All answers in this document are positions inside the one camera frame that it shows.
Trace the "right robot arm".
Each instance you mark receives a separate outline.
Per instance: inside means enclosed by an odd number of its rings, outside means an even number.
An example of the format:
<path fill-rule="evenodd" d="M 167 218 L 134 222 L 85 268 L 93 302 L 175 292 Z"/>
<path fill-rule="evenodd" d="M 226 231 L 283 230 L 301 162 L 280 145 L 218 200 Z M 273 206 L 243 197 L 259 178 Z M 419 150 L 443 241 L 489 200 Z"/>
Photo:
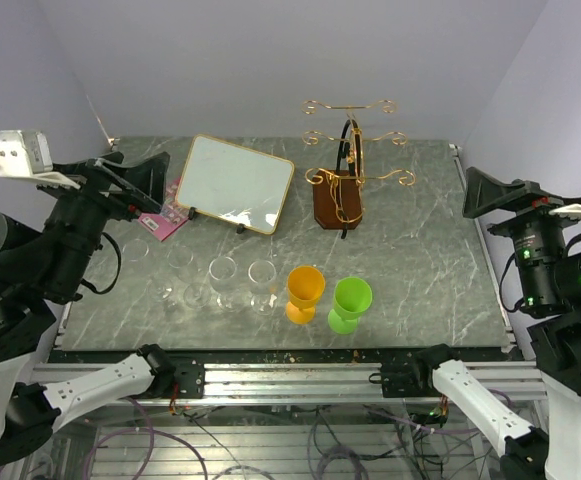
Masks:
<path fill-rule="evenodd" d="M 522 299 L 531 316 L 536 367 L 548 401 L 547 429 L 516 415 L 484 387 L 447 345 L 417 355 L 412 387 L 454 403 L 495 448 L 508 479 L 581 479 L 581 252 L 564 230 L 581 221 L 581 197 L 550 194 L 533 181 L 501 182 L 477 168 L 466 172 L 463 214 L 495 210 L 509 218 L 489 227 L 514 246 Z"/>

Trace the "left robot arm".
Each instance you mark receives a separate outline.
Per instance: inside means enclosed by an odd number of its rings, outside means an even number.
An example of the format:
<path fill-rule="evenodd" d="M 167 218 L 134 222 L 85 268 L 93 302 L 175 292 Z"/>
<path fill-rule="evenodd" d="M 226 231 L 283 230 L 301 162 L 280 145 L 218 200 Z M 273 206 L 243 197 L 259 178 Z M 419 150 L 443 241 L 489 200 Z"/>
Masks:
<path fill-rule="evenodd" d="M 63 164 L 64 186 L 44 185 L 55 200 L 42 230 L 0 213 L 0 467 L 43 446 L 72 420 L 111 401 L 162 397 L 175 365 L 163 349 L 144 345 L 110 367 L 65 382 L 26 384 L 19 376 L 55 323 L 53 305 L 80 299 L 84 275 L 110 221 L 159 213 L 170 163 L 161 152 L 127 166 L 123 155 Z"/>

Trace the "green wine glass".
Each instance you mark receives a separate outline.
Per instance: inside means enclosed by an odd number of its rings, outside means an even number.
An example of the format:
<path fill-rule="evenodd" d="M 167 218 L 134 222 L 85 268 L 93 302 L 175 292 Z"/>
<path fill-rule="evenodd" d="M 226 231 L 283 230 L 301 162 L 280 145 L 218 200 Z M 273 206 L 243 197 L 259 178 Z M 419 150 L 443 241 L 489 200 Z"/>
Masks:
<path fill-rule="evenodd" d="M 333 305 L 328 313 L 328 324 L 337 334 L 353 333 L 359 319 L 373 301 L 371 286 L 362 278 L 346 277 L 339 280 L 334 289 Z"/>

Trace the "orange wine glass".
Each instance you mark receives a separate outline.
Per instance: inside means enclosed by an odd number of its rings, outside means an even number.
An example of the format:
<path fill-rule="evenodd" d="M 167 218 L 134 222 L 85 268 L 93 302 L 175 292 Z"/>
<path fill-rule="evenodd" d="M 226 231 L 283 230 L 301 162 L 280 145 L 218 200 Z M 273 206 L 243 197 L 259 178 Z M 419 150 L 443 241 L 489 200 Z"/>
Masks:
<path fill-rule="evenodd" d="M 316 305 L 324 293 L 325 286 L 325 277 L 316 267 L 304 265 L 293 269 L 286 282 L 287 318 L 298 325 L 310 323 L 316 314 Z"/>

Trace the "clear wine glass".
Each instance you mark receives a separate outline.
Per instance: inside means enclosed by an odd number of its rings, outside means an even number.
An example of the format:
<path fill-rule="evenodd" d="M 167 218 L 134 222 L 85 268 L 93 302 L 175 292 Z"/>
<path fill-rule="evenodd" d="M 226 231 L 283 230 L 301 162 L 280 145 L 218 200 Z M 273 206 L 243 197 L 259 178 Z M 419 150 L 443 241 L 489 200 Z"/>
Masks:
<path fill-rule="evenodd" d="M 213 259 L 208 268 L 211 287 L 217 294 L 217 305 L 225 311 L 237 311 L 242 307 L 239 291 L 238 268 L 228 256 Z"/>
<path fill-rule="evenodd" d="M 256 260 L 248 268 L 250 305 L 259 315 L 271 315 L 277 300 L 277 271 L 269 260 Z"/>
<path fill-rule="evenodd" d="M 122 249 L 123 259 L 129 265 L 129 271 L 145 287 L 146 294 L 157 302 L 172 299 L 174 287 L 170 280 L 161 278 L 154 270 L 150 256 L 150 247 L 145 240 L 129 240 Z"/>
<path fill-rule="evenodd" d="M 184 284 L 183 301 L 188 308 L 200 310 L 208 305 L 210 288 L 202 282 L 197 257 L 187 246 L 175 246 L 168 254 L 168 263 Z"/>

